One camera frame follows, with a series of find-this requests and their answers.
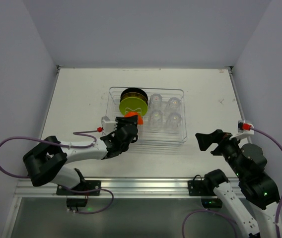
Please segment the orange bowl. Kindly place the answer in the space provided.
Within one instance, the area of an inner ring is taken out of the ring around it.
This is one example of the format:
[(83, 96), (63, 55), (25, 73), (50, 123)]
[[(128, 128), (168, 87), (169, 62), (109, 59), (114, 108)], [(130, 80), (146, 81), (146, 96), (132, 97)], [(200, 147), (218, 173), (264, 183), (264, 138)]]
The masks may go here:
[(138, 125), (143, 125), (143, 118), (140, 115), (140, 113), (138, 113), (138, 112), (127, 112), (124, 115), (125, 118), (130, 118), (130, 117), (134, 117), (134, 116), (138, 117), (138, 121), (137, 121)]

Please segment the lime green plate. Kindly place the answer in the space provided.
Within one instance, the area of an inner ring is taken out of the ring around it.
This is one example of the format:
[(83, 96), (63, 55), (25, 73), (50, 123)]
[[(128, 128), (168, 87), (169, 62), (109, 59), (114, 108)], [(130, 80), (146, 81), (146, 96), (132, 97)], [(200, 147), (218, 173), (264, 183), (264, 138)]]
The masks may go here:
[(135, 112), (143, 117), (148, 111), (148, 105), (147, 102), (140, 98), (128, 97), (119, 103), (119, 111), (122, 115), (126, 115), (129, 112)]

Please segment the black plate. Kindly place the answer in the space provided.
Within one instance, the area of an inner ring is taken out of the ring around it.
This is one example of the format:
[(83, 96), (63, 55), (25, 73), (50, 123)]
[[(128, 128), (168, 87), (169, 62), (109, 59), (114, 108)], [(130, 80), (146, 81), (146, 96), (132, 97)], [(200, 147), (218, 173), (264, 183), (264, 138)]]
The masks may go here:
[(145, 99), (148, 100), (148, 96), (147, 96), (146, 92), (144, 92), (142, 89), (136, 88), (136, 87), (130, 87), (130, 88), (125, 89), (125, 90), (121, 93), (120, 98), (123, 98), (124, 95), (129, 94), (129, 93), (137, 93), (137, 94), (140, 94), (140, 95), (142, 95)]

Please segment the yellow patterned plate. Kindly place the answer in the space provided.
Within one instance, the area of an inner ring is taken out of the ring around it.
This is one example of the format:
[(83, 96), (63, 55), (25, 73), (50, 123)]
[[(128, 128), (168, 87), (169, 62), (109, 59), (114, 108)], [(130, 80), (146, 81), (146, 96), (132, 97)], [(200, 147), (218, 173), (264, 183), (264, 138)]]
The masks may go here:
[(137, 98), (137, 99), (141, 99), (142, 101), (144, 101), (146, 103), (148, 102), (147, 95), (140, 94), (140, 93), (137, 93), (137, 92), (129, 92), (129, 93), (121, 95), (120, 101), (123, 101), (125, 99), (129, 99), (129, 98)]

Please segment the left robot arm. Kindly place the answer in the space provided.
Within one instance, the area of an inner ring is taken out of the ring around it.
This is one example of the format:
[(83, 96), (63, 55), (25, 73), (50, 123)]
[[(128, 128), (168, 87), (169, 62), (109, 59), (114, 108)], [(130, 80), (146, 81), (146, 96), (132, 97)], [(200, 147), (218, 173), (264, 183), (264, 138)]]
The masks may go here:
[(88, 183), (79, 169), (65, 166), (83, 160), (105, 160), (126, 152), (138, 140), (138, 116), (116, 117), (116, 129), (107, 135), (86, 142), (60, 142), (55, 136), (41, 141), (23, 157), (24, 165), (34, 187), (48, 183), (66, 190), (85, 191)]

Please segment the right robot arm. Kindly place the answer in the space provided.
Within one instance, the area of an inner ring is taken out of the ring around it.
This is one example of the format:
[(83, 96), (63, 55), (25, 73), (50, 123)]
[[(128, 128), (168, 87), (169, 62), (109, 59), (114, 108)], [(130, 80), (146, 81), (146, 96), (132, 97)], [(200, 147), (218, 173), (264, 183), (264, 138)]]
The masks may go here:
[(234, 193), (229, 179), (220, 169), (205, 174), (201, 183), (214, 193), (231, 213), (246, 238), (282, 238), (279, 224), (282, 196), (274, 180), (265, 172), (267, 159), (261, 147), (255, 144), (239, 146), (240, 140), (253, 135), (255, 129), (244, 123), (238, 134), (217, 129), (210, 134), (196, 133), (199, 149), (206, 151), (213, 143), (214, 156), (223, 156), (238, 177), (238, 186), (251, 204), (251, 215)]

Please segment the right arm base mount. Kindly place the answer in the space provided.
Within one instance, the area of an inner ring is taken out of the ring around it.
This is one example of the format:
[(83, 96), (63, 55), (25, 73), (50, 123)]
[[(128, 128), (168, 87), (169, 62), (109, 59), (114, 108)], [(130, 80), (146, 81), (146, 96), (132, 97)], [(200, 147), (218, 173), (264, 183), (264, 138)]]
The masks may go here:
[(215, 196), (214, 189), (219, 186), (221, 179), (213, 175), (195, 176), (187, 182), (190, 196)]

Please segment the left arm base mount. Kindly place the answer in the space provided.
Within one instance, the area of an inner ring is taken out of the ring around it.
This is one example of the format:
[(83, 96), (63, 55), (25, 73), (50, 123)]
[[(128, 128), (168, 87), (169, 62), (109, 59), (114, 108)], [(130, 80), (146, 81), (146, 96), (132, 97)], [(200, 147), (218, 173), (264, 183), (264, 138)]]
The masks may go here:
[[(101, 181), (100, 180), (85, 180), (85, 182), (81, 182), (76, 187), (72, 188), (75, 191), (87, 191), (87, 190), (96, 190), (101, 188)], [(93, 191), (86, 193), (87, 196), (99, 196), (100, 191)], [(67, 189), (64, 189), (61, 186), (57, 187), (56, 195), (64, 195), (64, 196), (71, 196), (71, 195), (84, 195), (84, 193), (74, 193)]]

